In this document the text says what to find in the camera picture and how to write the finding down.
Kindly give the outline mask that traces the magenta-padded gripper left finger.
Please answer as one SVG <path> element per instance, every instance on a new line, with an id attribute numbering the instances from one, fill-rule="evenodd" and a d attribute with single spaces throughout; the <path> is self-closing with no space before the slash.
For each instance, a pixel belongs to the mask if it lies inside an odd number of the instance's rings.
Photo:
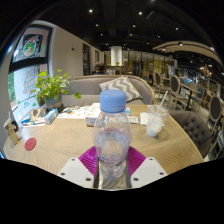
<path id="1" fill-rule="evenodd" d="M 98 158 L 94 146 L 78 158 L 71 157 L 58 176 L 84 188 L 96 188 L 98 185 Z"/>

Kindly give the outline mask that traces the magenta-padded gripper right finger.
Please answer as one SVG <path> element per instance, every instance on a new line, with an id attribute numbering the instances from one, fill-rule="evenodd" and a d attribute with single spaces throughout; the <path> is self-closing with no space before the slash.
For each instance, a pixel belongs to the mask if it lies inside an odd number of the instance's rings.
<path id="1" fill-rule="evenodd" d="M 126 157 L 126 183 L 128 188 L 140 188 L 167 176 L 154 157 L 145 157 L 129 147 Z"/>

